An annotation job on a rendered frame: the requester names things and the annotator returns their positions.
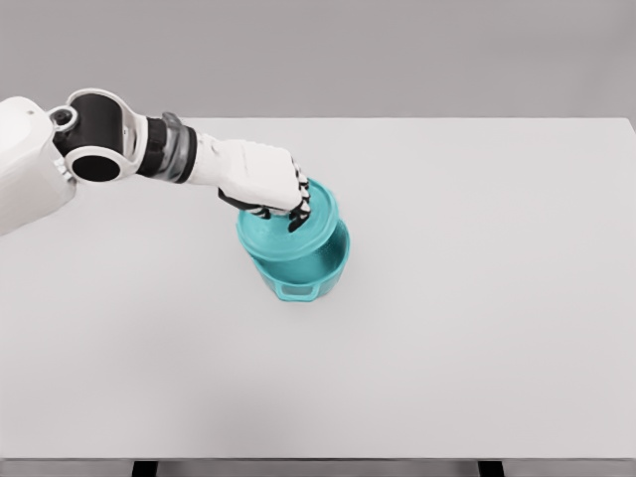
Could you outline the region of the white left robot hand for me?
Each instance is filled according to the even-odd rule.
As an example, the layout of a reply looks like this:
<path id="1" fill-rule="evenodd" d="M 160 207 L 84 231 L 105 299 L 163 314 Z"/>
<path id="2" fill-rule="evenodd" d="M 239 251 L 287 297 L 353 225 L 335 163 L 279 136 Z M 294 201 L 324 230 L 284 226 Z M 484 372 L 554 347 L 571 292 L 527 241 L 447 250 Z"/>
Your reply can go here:
<path id="1" fill-rule="evenodd" d="M 309 179 L 288 150 L 247 140 L 224 140 L 213 151 L 221 200 L 264 220 L 285 217 L 291 233 L 308 221 Z"/>

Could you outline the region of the teal pot lid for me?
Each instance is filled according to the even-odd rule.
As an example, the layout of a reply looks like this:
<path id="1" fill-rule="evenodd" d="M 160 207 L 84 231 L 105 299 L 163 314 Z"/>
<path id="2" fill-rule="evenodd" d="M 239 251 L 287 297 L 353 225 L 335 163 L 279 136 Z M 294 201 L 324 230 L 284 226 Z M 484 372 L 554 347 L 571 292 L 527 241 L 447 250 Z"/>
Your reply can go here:
<path id="1" fill-rule="evenodd" d="M 309 219 L 291 233 L 286 216 L 266 220 L 248 212 L 239 212 L 238 239 L 244 249 L 258 259 L 285 261 L 300 258 L 322 246 L 340 219 L 333 193 L 318 181 L 309 182 Z"/>

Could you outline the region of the teal pot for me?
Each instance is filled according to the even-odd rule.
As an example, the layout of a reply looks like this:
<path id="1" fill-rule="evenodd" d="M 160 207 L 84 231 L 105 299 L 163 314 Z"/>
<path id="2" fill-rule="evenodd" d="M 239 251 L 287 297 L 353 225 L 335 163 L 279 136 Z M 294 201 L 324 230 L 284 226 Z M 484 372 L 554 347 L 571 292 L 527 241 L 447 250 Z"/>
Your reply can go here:
<path id="1" fill-rule="evenodd" d="M 275 296 L 285 302 L 312 302 L 338 283 L 350 253 L 350 234 L 339 220 L 329 238 L 318 248 L 291 260 L 254 258 L 256 270 Z"/>

